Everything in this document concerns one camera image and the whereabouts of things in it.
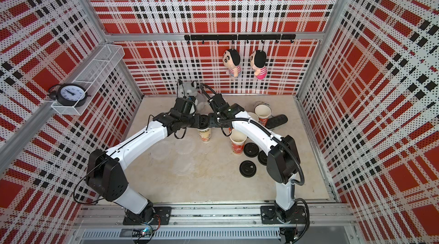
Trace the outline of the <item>yellow-red paper cup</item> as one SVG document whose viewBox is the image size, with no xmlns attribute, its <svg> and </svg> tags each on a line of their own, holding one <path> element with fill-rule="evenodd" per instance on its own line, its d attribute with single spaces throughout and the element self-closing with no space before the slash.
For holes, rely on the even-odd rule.
<svg viewBox="0 0 439 244">
<path fill-rule="evenodd" d="M 199 129 L 198 134 L 202 142 L 208 143 L 211 139 L 211 128 L 205 127 L 204 129 Z"/>
</svg>

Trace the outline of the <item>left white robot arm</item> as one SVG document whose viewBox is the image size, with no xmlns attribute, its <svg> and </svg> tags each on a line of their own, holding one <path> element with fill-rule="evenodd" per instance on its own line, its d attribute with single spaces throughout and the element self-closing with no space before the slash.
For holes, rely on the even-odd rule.
<svg viewBox="0 0 439 244">
<path fill-rule="evenodd" d="M 156 143 L 181 129 L 200 126 L 195 97 L 178 97 L 174 107 L 149 120 L 147 126 L 127 140 L 107 150 L 95 150 L 89 156 L 85 183 L 99 196 L 141 215 L 150 201 L 129 184 L 125 170 Z"/>
</svg>

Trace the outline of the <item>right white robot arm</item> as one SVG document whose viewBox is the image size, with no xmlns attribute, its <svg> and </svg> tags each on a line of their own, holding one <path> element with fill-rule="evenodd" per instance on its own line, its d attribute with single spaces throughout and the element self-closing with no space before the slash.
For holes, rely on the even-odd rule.
<svg viewBox="0 0 439 244">
<path fill-rule="evenodd" d="M 266 171 L 276 182 L 276 198 L 272 218 L 280 223 L 303 220 L 310 223 L 306 201 L 295 196 L 295 187 L 305 184 L 294 138 L 272 132 L 252 119 L 243 107 L 229 105 L 218 93 L 208 99 L 213 110 L 209 115 L 211 126 L 230 127 L 250 138 L 267 155 Z"/>
</svg>

